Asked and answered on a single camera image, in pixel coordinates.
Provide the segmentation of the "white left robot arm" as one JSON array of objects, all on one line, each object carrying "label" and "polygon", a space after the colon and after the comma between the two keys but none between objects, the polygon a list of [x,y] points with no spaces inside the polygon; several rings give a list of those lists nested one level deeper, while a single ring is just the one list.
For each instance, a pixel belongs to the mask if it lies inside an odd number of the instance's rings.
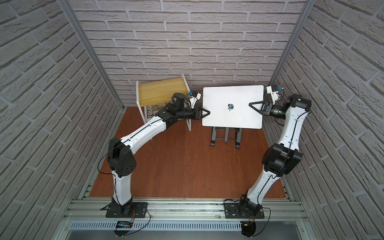
[{"label": "white left robot arm", "polygon": [[131,177],[137,166],[135,153],[179,120],[200,120],[208,116],[210,111],[196,105],[201,96],[198,92],[175,93],[171,101],[143,126],[121,139],[110,140],[108,163],[114,180],[112,208],[119,214],[125,217],[132,211]]}]

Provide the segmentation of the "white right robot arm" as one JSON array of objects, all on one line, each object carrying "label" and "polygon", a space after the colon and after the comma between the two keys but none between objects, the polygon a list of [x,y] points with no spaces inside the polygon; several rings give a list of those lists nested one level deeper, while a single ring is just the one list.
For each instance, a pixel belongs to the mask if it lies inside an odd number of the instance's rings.
[{"label": "white right robot arm", "polygon": [[239,200],[240,216],[254,218],[261,212],[264,197],[273,184],[283,175],[289,174],[303,158],[299,152],[299,138],[312,101],[293,94],[282,106],[266,101],[249,103],[249,106],[263,116],[285,121],[278,142],[269,147],[263,156],[262,173]]}]

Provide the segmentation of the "silver laptop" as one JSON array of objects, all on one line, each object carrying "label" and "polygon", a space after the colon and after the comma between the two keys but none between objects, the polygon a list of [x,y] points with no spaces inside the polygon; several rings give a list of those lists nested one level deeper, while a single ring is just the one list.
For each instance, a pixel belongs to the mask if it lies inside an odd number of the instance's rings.
[{"label": "silver laptop", "polygon": [[241,129],[261,129],[263,115],[249,106],[249,103],[264,100],[264,87],[232,86],[205,87],[203,108],[210,114],[202,119],[205,127],[228,127]]}]

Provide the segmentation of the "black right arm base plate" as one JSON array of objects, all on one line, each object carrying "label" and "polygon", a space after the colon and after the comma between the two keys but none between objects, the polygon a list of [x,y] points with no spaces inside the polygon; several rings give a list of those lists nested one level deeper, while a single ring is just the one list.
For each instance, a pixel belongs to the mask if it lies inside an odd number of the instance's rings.
[{"label": "black right arm base plate", "polygon": [[226,219],[264,219],[265,215],[262,207],[254,203],[224,203],[224,213]]}]

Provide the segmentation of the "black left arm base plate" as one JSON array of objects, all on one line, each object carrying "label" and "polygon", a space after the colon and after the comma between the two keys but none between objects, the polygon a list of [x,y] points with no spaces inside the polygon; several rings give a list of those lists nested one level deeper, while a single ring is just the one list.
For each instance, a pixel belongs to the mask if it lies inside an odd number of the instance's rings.
[{"label": "black left arm base plate", "polygon": [[113,201],[106,207],[106,218],[138,218],[143,219],[146,216],[148,203],[146,202],[128,202],[121,206]]}]

